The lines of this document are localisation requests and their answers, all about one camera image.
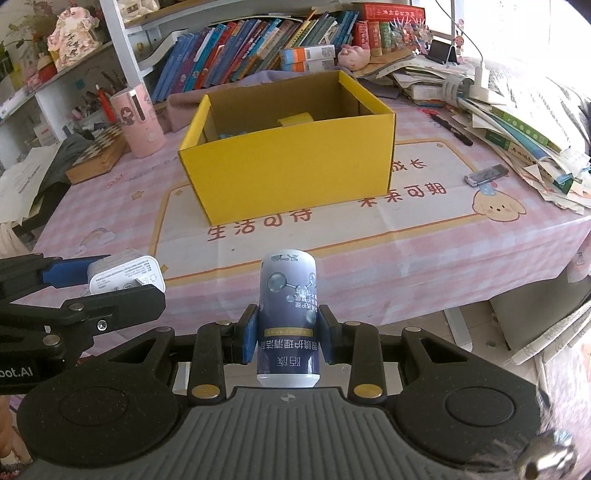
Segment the cardboard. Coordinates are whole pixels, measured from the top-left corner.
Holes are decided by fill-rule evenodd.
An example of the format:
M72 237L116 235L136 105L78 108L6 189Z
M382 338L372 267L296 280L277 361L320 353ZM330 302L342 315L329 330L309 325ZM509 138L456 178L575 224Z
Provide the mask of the cardboard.
M178 155L221 225L386 194L394 134L392 110L334 71L205 95Z

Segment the pink cylindrical container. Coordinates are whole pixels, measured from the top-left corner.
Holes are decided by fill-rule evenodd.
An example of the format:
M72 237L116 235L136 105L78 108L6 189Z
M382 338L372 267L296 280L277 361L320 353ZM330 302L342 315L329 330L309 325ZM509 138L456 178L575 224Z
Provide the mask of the pink cylindrical container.
M137 158L147 157L164 146L166 138L143 83L114 94L111 105L121 122L129 147Z

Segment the pig plush toy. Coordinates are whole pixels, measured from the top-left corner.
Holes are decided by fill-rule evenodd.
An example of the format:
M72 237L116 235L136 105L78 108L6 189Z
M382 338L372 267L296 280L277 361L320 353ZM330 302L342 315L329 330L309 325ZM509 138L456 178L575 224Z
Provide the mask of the pig plush toy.
M369 63L370 51L364 50L357 45L343 45L339 52L338 64L355 72L361 70Z

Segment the wooden chessboard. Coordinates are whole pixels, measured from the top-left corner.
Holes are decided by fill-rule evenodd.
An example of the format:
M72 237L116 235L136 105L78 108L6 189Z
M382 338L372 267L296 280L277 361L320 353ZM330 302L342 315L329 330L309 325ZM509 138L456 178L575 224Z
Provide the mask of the wooden chessboard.
M72 183L93 179L109 173L123 156L127 147L127 140L119 124L107 128L93 144L88 147L66 172Z

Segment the desk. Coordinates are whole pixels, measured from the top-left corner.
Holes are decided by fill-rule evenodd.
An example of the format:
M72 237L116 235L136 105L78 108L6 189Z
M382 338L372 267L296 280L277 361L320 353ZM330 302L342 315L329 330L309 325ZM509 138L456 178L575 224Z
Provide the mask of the desk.
M590 217L544 202L514 174L498 180L496 189L504 196L495 197L495 202L506 200L499 208L506 207L505 220L514 215L514 221L481 215L476 210L485 212L488 204L475 201L476 190L461 178L451 178L446 162L481 169L499 163L499 157L478 140L463 145L403 100L390 105L398 114L395 159L407 167L393 165L392 182L403 200L391 194L312 208L307 220L306 212L287 212L281 220L275 215L254 219L253 225L209 228L176 155L184 131L169 134L167 145L150 157L136 160L128 154L109 174L71 187L36 252L69 258L134 247L155 253L167 280L167 308L160 320L98 337L91 353L155 325L170 325L182 335L207 322L237 319L258 300L260 258L279 248L307 249L316 257L319 301L338 319L375 325L487 300L564 270L591 231ZM420 158L437 166L436 175L413 180L428 172L411 165L418 142L441 154ZM305 176L293 181L305 182ZM411 194L410 181L423 197ZM457 197L451 220L437 220L447 198L438 184ZM422 205L416 215L408 207L405 213L396 210L411 202ZM418 216L427 224L413 224ZM46 289L25 301L57 307L82 291Z

